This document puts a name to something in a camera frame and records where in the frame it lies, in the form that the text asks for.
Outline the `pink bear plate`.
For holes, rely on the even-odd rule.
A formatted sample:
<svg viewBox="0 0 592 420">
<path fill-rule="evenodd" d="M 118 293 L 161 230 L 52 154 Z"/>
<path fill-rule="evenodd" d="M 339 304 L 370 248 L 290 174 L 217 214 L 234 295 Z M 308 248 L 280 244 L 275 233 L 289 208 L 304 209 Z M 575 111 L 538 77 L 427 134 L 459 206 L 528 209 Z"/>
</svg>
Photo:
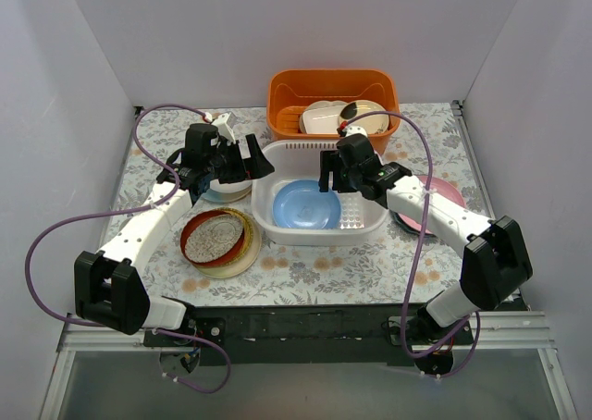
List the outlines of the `pink bear plate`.
<svg viewBox="0 0 592 420">
<path fill-rule="evenodd" d="M 436 190 L 436 192 L 438 192 L 445 198 L 449 199 L 450 201 L 454 202 L 455 204 L 461 207 L 465 207 L 465 201 L 461 193 L 452 183 L 444 179 L 432 178 L 431 186 L 433 189 Z M 400 217 L 403 219 L 403 221 L 408 223 L 414 229 L 419 229 L 420 231 L 420 224 L 418 222 L 414 221 L 412 218 L 409 218 L 405 215 L 400 215 Z"/>
</svg>

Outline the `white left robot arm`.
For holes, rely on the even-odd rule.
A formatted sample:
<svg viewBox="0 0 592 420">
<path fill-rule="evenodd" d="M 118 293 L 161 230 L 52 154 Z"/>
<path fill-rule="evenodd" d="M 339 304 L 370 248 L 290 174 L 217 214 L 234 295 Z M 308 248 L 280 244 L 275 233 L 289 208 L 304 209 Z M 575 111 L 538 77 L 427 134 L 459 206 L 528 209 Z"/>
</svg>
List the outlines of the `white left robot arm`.
<svg viewBox="0 0 592 420">
<path fill-rule="evenodd" d="M 171 154 L 142 206 L 127 225 L 97 252 L 82 252 L 74 263 L 75 309 L 80 318 L 124 334 L 164 328 L 176 345 L 197 333 L 187 306 L 148 295 L 141 272 L 171 228 L 188 213 L 212 181 L 221 184 L 261 179 L 274 172 L 254 134 L 248 153 L 227 125 L 190 125 L 182 148 Z"/>
</svg>

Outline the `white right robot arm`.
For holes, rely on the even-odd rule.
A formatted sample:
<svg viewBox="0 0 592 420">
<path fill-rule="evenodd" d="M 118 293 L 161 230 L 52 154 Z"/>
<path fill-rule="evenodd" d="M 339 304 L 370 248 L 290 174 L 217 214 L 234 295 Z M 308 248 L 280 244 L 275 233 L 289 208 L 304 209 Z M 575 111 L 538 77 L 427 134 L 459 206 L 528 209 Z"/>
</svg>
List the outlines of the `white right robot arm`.
<svg viewBox="0 0 592 420">
<path fill-rule="evenodd" d="M 408 340 L 442 342 L 458 321 L 475 311 L 496 309 L 533 275 L 514 219 L 490 219 L 429 191 L 408 168 L 382 163 L 362 134 L 321 153 L 318 185 L 322 192 L 359 192 L 391 212 L 424 223 L 461 257 L 459 281 L 400 322 Z"/>
</svg>

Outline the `blue bear plate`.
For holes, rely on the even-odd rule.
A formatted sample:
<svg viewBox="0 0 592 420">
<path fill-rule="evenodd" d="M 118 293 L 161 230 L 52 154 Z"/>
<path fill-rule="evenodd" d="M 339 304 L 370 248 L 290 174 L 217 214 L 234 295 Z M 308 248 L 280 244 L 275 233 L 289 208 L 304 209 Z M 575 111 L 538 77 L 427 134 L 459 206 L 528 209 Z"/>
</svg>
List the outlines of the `blue bear plate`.
<svg viewBox="0 0 592 420">
<path fill-rule="evenodd" d="M 316 181 L 299 179 L 277 192 L 272 216 L 274 223 L 284 229 L 336 229 L 341 204 L 333 191 L 321 192 Z"/>
</svg>

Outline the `white plastic bin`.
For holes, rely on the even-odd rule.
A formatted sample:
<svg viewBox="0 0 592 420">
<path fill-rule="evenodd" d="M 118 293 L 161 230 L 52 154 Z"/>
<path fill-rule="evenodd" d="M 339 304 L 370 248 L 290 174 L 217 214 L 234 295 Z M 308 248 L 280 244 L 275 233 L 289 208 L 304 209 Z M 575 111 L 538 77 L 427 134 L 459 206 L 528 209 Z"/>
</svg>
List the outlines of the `white plastic bin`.
<svg viewBox="0 0 592 420">
<path fill-rule="evenodd" d="M 268 144 L 263 153 L 275 172 L 257 179 L 252 188 L 252 214 L 275 243 L 293 246 L 349 246 L 366 241 L 389 215 L 378 204 L 365 200 L 359 192 L 336 193 L 341 218 L 336 229 L 284 229 L 274 223 L 272 205 L 278 191 L 299 179 L 317 182 L 320 153 L 336 148 L 333 140 L 284 140 Z"/>
</svg>

